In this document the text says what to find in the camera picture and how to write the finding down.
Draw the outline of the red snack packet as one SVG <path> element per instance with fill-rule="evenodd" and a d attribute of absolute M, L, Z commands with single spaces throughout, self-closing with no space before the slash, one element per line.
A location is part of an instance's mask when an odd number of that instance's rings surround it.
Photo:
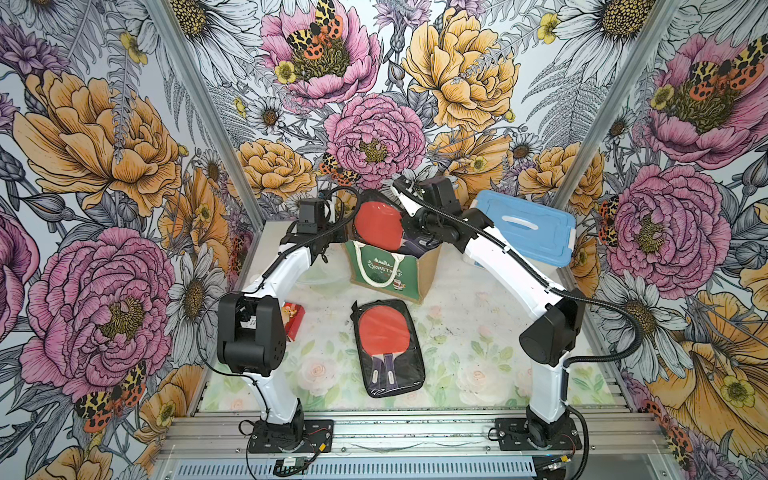
<path fill-rule="evenodd" d="M 286 337 L 290 342 L 296 340 L 305 313 L 305 308 L 300 304 L 286 302 L 282 306 L 283 325 Z"/>

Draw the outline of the green burlap Christmas canvas bag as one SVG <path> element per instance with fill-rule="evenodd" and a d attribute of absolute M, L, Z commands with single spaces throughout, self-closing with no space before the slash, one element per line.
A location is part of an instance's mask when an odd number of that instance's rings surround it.
<path fill-rule="evenodd" d="M 417 304 L 433 284 L 441 251 L 437 247 L 416 257 L 353 240 L 344 249 L 353 284 Z"/>

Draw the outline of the blue lid plastic storage box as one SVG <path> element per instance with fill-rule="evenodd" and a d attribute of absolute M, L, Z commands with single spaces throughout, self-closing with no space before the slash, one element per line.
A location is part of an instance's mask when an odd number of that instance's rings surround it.
<path fill-rule="evenodd" d="M 489 217 L 521 255 L 555 267 L 570 263 L 576 241 L 572 214 L 492 190 L 481 191 L 471 207 Z"/>

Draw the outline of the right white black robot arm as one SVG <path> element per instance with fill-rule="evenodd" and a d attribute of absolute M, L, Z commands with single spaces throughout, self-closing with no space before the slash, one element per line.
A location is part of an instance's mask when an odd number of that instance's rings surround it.
<path fill-rule="evenodd" d="M 533 449 L 550 449 L 569 425 L 568 366 L 581 331 L 581 295 L 545 276 L 504 238 L 482 211 L 466 211 L 447 179 L 420 185 L 400 177 L 391 187 L 406 211 L 405 230 L 419 230 L 454 246 L 484 267 L 515 299 L 528 320 L 519 343 L 532 362 L 532 390 L 523 431 L 510 434 Z"/>

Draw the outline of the aluminium front rail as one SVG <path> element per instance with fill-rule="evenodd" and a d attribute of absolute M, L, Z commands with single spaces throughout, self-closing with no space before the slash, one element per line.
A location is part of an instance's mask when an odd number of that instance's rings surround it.
<path fill-rule="evenodd" d="M 649 414 L 626 409 L 581 407 L 592 454 L 666 453 L 666 441 Z M 517 410 L 400 410 L 309 412 L 307 423 L 334 422 L 332 450 L 325 457 L 385 456 L 500 456 L 488 431 L 498 418 L 522 417 Z M 245 456 L 250 412 L 201 413 L 176 420 L 158 458 L 240 459 Z"/>

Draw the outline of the ping pong paddle case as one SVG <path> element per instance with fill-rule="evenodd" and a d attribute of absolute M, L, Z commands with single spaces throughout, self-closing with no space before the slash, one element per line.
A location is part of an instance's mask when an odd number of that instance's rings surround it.
<path fill-rule="evenodd" d="M 388 252 L 420 258 L 440 242 L 410 223 L 403 208 L 378 190 L 366 189 L 359 197 L 352 221 L 352 238 Z"/>
<path fill-rule="evenodd" d="M 367 394 L 404 395 L 420 389 L 426 369 L 413 319 L 400 299 L 355 303 L 350 315 Z"/>

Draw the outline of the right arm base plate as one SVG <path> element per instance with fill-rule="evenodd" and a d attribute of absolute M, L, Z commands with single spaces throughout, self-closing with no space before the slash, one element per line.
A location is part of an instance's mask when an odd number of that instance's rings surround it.
<path fill-rule="evenodd" d="M 487 437 L 497 442 L 502 451 L 575 452 L 582 449 L 575 423 L 568 417 L 551 424 L 522 417 L 497 418 Z"/>

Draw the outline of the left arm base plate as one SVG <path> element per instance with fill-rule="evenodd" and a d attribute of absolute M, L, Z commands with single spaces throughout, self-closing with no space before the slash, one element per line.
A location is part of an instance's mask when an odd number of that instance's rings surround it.
<path fill-rule="evenodd" d="M 314 454 L 332 450 L 335 422 L 309 419 L 299 424 L 277 425 L 259 420 L 248 434 L 249 454 Z"/>

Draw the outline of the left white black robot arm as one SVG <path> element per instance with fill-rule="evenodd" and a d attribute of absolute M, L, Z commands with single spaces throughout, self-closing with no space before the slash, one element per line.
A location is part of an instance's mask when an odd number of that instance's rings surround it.
<path fill-rule="evenodd" d="M 252 437 L 283 451 L 302 444 L 304 413 L 280 365 L 287 347 L 283 306 L 297 280 L 345 229 L 330 194 L 299 202 L 299 218 L 286 230 L 276 256 L 243 291 L 218 305 L 217 358 L 243 378 L 261 400 L 263 413 Z"/>

